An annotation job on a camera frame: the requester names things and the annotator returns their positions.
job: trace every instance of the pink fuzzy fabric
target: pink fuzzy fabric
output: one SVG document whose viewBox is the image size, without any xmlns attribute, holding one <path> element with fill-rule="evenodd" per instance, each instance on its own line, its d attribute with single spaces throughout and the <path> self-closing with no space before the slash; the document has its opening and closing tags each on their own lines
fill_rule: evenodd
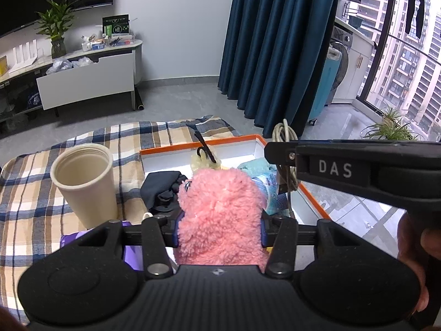
<svg viewBox="0 0 441 331">
<path fill-rule="evenodd" d="M 185 216 L 179 222 L 178 264 L 259 265 L 264 271 L 268 252 L 260 241 L 262 195 L 238 169 L 199 170 L 188 190 L 179 188 Z"/>
</svg>

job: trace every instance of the yellow box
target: yellow box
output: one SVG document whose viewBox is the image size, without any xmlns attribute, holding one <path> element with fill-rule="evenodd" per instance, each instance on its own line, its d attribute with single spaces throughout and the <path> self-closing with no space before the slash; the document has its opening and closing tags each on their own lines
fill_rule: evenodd
<svg viewBox="0 0 441 331">
<path fill-rule="evenodd" d="M 0 58 L 0 76 L 3 76 L 7 72 L 7 58 L 3 56 Z"/>
</svg>

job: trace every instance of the checkered fabric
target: checkered fabric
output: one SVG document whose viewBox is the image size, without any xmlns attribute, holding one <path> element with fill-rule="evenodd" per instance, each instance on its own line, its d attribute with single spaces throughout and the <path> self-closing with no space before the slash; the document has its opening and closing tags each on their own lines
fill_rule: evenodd
<svg viewBox="0 0 441 331">
<path fill-rule="evenodd" d="M 113 153 L 113 175 L 120 219 L 139 223 L 146 207 L 140 196 L 144 181 L 141 149 L 196 142 L 188 127 L 196 126 L 205 139 L 239 135 L 220 118 L 173 122 L 137 122 L 94 130 L 49 149 L 11 159 L 0 175 L 0 305 L 21 323 L 28 319 L 17 298 L 17 283 L 32 263 L 56 251 L 63 234 L 84 230 L 49 172 L 66 149 L 98 143 Z"/>
</svg>

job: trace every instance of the human hand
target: human hand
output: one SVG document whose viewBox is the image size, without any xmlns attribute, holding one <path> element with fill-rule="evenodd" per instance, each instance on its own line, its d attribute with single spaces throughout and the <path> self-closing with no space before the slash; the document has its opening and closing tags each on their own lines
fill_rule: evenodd
<svg viewBox="0 0 441 331">
<path fill-rule="evenodd" d="M 26 327 L 19 323 L 6 309 L 0 307 L 0 330 L 26 331 Z"/>
<path fill-rule="evenodd" d="M 407 213 L 398 222 L 398 260 L 409 266 L 418 277 L 421 293 L 415 311 L 422 311 L 429 303 L 429 291 L 426 287 L 426 271 L 421 264 L 421 247 L 423 250 L 441 260 L 441 230 L 425 229 L 421 237 L 416 234 Z"/>
</svg>

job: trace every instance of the cup rim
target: cup rim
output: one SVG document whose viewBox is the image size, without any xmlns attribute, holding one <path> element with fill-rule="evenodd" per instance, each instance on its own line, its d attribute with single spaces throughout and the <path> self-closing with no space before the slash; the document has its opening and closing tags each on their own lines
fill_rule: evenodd
<svg viewBox="0 0 441 331">
<path fill-rule="evenodd" d="M 55 171 L 56 171 L 56 168 L 58 167 L 58 164 L 60 164 L 60 162 L 63 159 L 65 159 L 66 157 L 68 157 L 72 153 L 75 153 L 77 150 L 84 149 L 84 148 L 91 148 L 91 147 L 96 150 L 99 150 L 100 152 L 104 152 L 109 157 L 109 163 L 107 164 L 105 170 L 97 177 L 95 177 L 92 180 L 90 180 L 86 183 L 83 183 L 83 184 L 66 185 L 66 184 L 60 183 L 55 177 Z M 54 183 L 57 186 L 57 188 L 59 188 L 59 189 L 71 190 L 71 191 L 72 190 L 81 190 L 81 189 L 89 187 L 92 184 L 95 184 L 97 181 L 102 179 L 110 171 L 110 169 L 112 168 L 112 165 L 113 165 L 113 155 L 110 152 L 109 148 L 107 148 L 101 144 L 97 144 L 97 143 L 85 143 L 85 144 L 80 144 L 79 146 L 74 146 L 72 148 L 69 148 L 69 149 L 65 150 L 63 153 L 61 153 L 52 163 L 49 175 L 50 175 L 52 183 Z"/>
</svg>

